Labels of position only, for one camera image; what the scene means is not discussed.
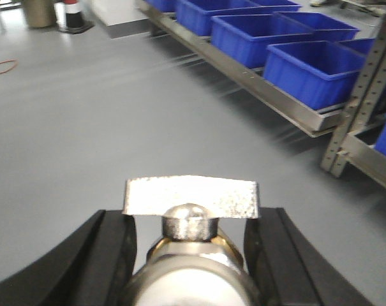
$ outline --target silver metal piece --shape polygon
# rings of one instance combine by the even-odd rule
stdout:
[[[256,182],[136,178],[126,182],[123,213],[161,215],[163,238],[147,253],[147,264],[131,279],[119,306],[258,305],[259,292],[241,254],[218,229],[219,217],[259,217]]]
[[[224,248],[216,244],[209,244],[205,242],[169,242],[157,252],[153,253],[153,256],[149,260],[154,262],[162,256],[185,255],[209,258],[222,263],[237,272],[241,272],[242,270],[240,264],[233,257],[229,256],[229,254],[225,252]]]
[[[186,273],[192,270],[198,274],[194,278]],[[166,275],[175,274],[177,277],[171,281],[166,279]],[[228,286],[220,287],[219,282],[207,282],[207,279],[223,280]],[[152,291],[156,292],[156,299],[147,301],[146,296]],[[234,296],[238,300],[225,301],[225,296]],[[259,292],[244,270],[231,269],[203,256],[170,255],[148,262],[130,280],[118,305],[152,306],[153,302],[153,306],[259,306],[259,300]]]
[[[245,88],[254,97],[264,102],[310,137],[330,133],[337,126],[341,110],[332,110],[326,113],[312,110],[299,100],[266,81],[252,69],[243,66],[218,50],[206,38],[201,38],[187,30],[145,1],[137,0],[137,3],[139,10],[152,23],[203,57],[209,64],[212,64],[228,78]]]
[[[151,298],[157,291],[160,298]],[[119,306],[257,306],[260,300],[241,264],[224,247],[207,242],[164,243],[123,292]]]
[[[260,216],[256,182],[194,175],[128,180],[123,213],[165,215],[171,208],[187,203],[205,207],[209,217]]]
[[[218,234],[218,218],[197,204],[183,204],[167,210],[162,218],[163,236],[173,240],[208,241]]]

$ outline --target gray floor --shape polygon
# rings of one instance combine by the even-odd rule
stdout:
[[[4,14],[0,61],[0,280],[58,244],[99,208],[120,209],[127,178],[201,174],[256,180],[316,248],[386,306],[386,190],[354,168],[318,163],[310,139],[169,37],[111,40],[28,31]],[[160,232],[139,217],[137,266]],[[242,221],[223,225],[242,243]]]

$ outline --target perforated metal upright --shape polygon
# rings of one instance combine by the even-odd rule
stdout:
[[[381,126],[386,89],[386,16],[335,129],[321,166],[339,177],[351,163],[386,187],[386,157],[360,135]]]

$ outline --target traffic cone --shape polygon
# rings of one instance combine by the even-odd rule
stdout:
[[[59,27],[64,33],[79,34],[94,26],[93,22],[84,20],[77,0],[64,0],[66,27]]]

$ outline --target red wire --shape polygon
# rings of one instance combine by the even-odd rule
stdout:
[[[10,68],[8,68],[6,70],[0,71],[0,75],[2,75],[3,73],[9,72],[10,70],[17,67],[17,65],[19,64],[19,62],[16,59],[8,59],[7,61],[0,62],[0,65],[6,64],[8,62],[13,62],[14,63],[13,66],[11,66]]]

